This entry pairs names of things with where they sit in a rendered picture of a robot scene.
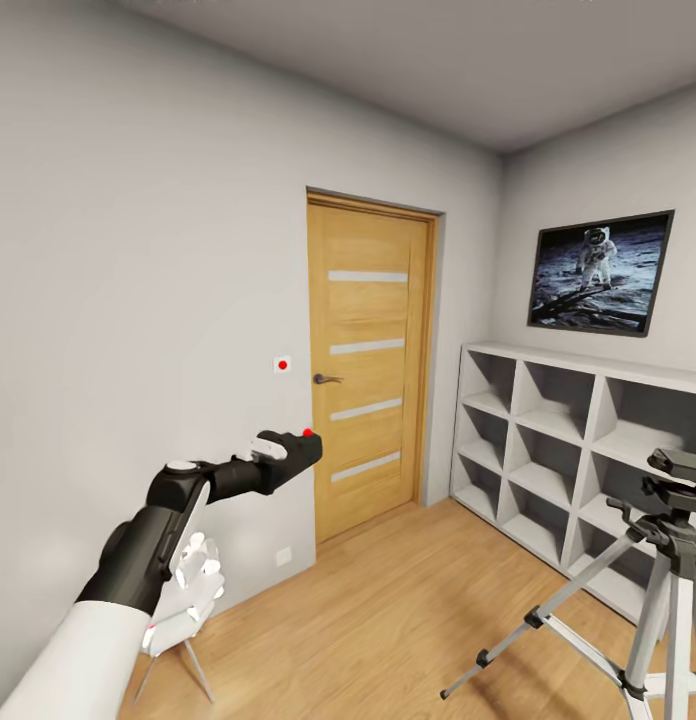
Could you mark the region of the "digital camera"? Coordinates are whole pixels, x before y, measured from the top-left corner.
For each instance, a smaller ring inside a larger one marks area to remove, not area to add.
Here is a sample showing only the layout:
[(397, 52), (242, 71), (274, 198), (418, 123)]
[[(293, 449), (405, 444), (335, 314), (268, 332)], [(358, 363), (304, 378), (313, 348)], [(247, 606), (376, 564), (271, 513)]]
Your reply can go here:
[(287, 467), (287, 474), (277, 479), (275, 489), (280, 488), (323, 457), (323, 438), (311, 428), (304, 429), (302, 436), (293, 436), (289, 432), (277, 434), (275, 431), (264, 430), (256, 437), (280, 444), (287, 451), (287, 457), (284, 460), (254, 454), (263, 463), (270, 463), (275, 467)]

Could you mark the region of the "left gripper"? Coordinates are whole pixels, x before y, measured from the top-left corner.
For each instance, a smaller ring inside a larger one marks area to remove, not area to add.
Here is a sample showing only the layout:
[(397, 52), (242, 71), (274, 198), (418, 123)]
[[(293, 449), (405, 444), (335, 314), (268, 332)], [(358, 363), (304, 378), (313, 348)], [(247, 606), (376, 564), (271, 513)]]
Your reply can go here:
[(275, 467), (262, 461), (258, 463), (245, 461), (239, 459), (236, 454), (231, 455), (231, 460), (226, 463), (235, 474), (235, 488), (231, 497), (250, 491), (266, 496), (273, 495), (277, 479), (287, 474), (287, 467)]

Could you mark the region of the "camera tripod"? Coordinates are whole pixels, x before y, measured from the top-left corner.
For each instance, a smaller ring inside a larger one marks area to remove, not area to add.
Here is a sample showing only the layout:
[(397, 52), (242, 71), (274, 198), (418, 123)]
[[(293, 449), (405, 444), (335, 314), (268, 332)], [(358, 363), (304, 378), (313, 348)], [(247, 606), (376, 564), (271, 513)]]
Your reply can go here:
[[(696, 454), (656, 448), (648, 464), (672, 478), (694, 482), (691, 487), (678, 482), (642, 479), (646, 496), (654, 492), (672, 508), (670, 515), (644, 515), (630, 520), (632, 504), (607, 498), (606, 504), (623, 511), (622, 520), (629, 526), (625, 534), (598, 558), (561, 588), (541, 607), (535, 606), (524, 623), (492, 651), (482, 649), (476, 666), (440, 696), (446, 700), (466, 680), (484, 669), (493, 659), (530, 628), (546, 624), (577, 652), (610, 678), (626, 699), (632, 720), (653, 720), (648, 699), (664, 699), (664, 720), (687, 720), (688, 696), (696, 694), (696, 671), (690, 671), (691, 623), (696, 638), (696, 528), (689, 523), (696, 512)], [(609, 660), (552, 612), (568, 600), (624, 552), (646, 539), (655, 544), (656, 559), (643, 602), (640, 620), (631, 647), (626, 670)], [(648, 667), (658, 638), (662, 619), (669, 605), (666, 673), (648, 674)]]

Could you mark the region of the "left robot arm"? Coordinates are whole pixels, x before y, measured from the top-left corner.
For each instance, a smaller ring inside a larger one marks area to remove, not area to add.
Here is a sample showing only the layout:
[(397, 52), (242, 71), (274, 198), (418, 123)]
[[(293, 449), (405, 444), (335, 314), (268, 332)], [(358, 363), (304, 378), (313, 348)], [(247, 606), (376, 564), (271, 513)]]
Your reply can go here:
[(115, 528), (98, 570), (0, 707), (0, 720), (116, 720), (164, 582), (172, 580), (207, 503), (273, 495), (280, 445), (246, 435), (231, 460), (167, 463), (145, 506)]

